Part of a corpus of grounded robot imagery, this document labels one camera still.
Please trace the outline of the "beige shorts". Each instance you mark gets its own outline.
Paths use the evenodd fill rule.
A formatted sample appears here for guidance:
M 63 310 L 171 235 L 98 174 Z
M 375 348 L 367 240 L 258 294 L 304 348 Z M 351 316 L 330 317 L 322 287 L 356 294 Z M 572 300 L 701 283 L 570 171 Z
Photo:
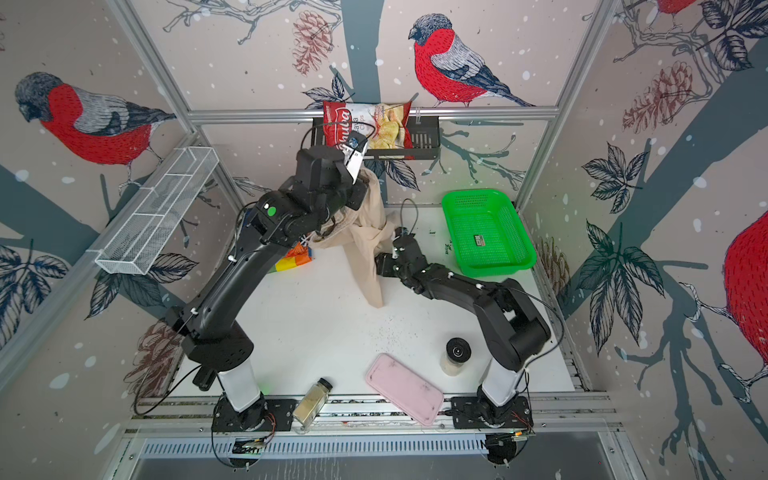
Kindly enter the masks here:
M 309 247 L 329 249 L 342 247 L 348 260 L 353 278 L 368 304 L 374 308 L 384 305 L 375 257 L 392 248 L 396 224 L 393 216 L 385 212 L 380 183 L 376 174 L 362 167 L 359 181 L 366 184 L 368 191 L 358 210 L 342 208 L 320 233 L 312 233 Z

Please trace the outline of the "rainbow striped shorts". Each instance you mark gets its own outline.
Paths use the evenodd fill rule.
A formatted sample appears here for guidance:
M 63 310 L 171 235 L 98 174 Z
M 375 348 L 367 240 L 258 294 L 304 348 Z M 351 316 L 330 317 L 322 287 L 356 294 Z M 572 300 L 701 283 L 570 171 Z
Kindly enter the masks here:
M 312 258 L 312 250 L 308 246 L 297 244 L 270 269 L 270 273 L 283 272 L 300 267 L 310 263 Z

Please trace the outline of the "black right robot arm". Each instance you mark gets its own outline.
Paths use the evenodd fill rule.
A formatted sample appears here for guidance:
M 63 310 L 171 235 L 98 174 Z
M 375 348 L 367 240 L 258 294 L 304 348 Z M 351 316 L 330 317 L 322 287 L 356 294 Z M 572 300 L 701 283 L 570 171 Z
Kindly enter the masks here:
M 391 252 L 375 256 L 375 265 L 378 275 L 400 280 L 415 294 L 475 315 L 492 357 L 480 386 L 486 402 L 502 407 L 522 392 L 524 367 L 552 331 L 519 282 L 481 281 L 431 263 L 412 234 L 397 237 Z

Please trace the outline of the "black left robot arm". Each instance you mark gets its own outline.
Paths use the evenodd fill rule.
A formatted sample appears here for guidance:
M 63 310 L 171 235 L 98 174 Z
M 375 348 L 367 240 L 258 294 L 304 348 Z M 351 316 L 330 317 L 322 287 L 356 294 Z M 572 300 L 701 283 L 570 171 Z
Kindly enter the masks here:
M 368 190 L 359 152 L 317 145 L 300 150 L 296 160 L 293 176 L 245 209 L 238 239 L 203 290 L 165 317 L 182 335 L 185 355 L 201 367 L 197 386 L 220 378 L 237 413 L 254 409 L 263 398 L 250 363 L 254 344 L 237 322 L 240 310 L 302 238 L 340 210 L 359 209 Z

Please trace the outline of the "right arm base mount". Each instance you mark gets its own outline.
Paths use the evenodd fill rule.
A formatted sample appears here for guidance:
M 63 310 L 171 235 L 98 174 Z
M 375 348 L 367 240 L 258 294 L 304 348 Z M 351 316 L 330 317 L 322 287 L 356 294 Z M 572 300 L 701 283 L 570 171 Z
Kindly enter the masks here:
M 531 430 L 534 422 L 526 397 L 518 395 L 503 406 L 495 406 L 483 393 L 476 397 L 455 396 L 446 411 L 455 429 Z

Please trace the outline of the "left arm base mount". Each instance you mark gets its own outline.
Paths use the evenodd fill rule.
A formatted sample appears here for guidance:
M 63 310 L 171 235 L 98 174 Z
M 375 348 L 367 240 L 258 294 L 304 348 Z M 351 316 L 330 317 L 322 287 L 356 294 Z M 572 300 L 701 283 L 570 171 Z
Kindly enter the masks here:
M 291 429 L 298 401 L 290 398 L 263 397 L 243 412 L 237 412 L 226 396 L 213 411 L 213 433 L 286 432 Z

